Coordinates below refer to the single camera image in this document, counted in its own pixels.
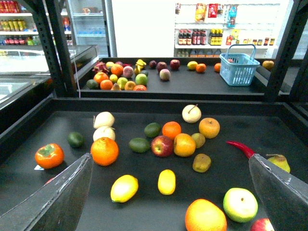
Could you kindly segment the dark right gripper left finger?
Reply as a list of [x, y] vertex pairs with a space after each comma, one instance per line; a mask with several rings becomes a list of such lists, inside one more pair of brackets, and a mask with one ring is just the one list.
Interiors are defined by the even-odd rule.
[[88, 197], [93, 170], [86, 153], [48, 184], [0, 217], [2, 231], [74, 231]]

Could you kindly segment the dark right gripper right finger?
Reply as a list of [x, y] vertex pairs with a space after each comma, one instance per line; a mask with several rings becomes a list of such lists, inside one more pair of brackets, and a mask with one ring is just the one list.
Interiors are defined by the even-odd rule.
[[249, 171], [255, 191], [276, 231], [308, 229], [308, 184], [254, 154]]

